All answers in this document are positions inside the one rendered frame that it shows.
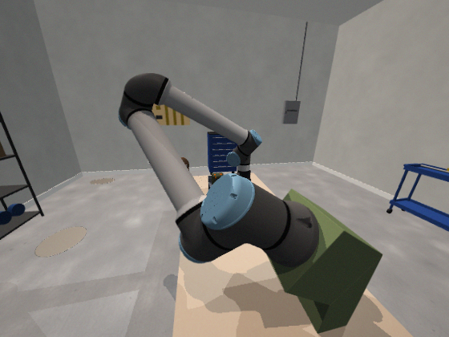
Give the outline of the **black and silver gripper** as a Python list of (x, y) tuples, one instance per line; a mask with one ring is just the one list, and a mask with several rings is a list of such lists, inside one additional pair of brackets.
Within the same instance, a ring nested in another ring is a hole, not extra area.
[(251, 179), (250, 179), (251, 170), (249, 170), (247, 172), (242, 172), (242, 171), (238, 171), (238, 172), (242, 174), (242, 177), (247, 178), (251, 181)]

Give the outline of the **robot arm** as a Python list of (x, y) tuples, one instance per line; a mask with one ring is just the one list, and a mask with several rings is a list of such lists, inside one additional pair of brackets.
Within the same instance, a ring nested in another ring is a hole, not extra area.
[(173, 87), (163, 75), (140, 74), (126, 83), (119, 121), (132, 130), (175, 207), (179, 247), (189, 261), (211, 262), (243, 244), (287, 267), (300, 266), (313, 255), (319, 227), (309, 208), (274, 196), (241, 173), (220, 177), (205, 196), (161, 129), (153, 104), (166, 105), (237, 143), (227, 162), (238, 171), (249, 171), (251, 153), (262, 139)]

